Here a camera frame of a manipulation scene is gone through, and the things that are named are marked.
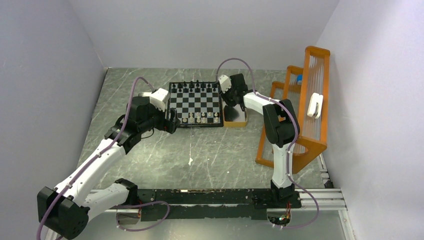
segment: wall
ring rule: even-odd
[[[339,0],[70,2],[108,67],[278,70],[302,64]]]
[[[37,193],[77,166],[104,68],[67,0],[0,3],[0,235],[35,239]]]
[[[423,239],[424,3],[341,0],[331,50],[328,150],[358,240]]]

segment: marble tabletop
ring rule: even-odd
[[[168,89],[169,82],[214,81],[215,69],[109,68],[96,104],[78,165],[96,149],[104,134],[125,113],[133,80],[145,77],[156,88]],[[222,69],[228,76],[245,69]],[[284,81],[283,70],[254,70],[256,89],[269,95],[273,81]],[[136,93],[147,92],[140,82]],[[105,189],[125,178],[146,189],[268,188],[273,169],[255,163],[263,117],[248,110],[246,127],[178,128],[174,134],[155,131],[142,139],[104,175],[95,189]],[[265,157],[272,159],[270,144]],[[312,161],[294,179],[305,188],[323,188],[320,164]]]

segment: blue object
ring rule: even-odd
[[[301,85],[301,84],[302,84],[302,74],[297,75],[296,83],[297,83],[298,85]]]

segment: chessboard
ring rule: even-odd
[[[180,127],[223,127],[220,85],[215,81],[170,82],[168,110],[176,109]]]

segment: white wall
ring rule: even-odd
[[[76,168],[105,71],[67,0],[3,0],[0,33],[0,239],[33,240],[37,193]]]
[[[303,63],[339,0],[70,0],[108,67]],[[229,62],[225,68],[244,67]]]
[[[424,237],[424,3],[341,0],[324,157],[358,240]]]

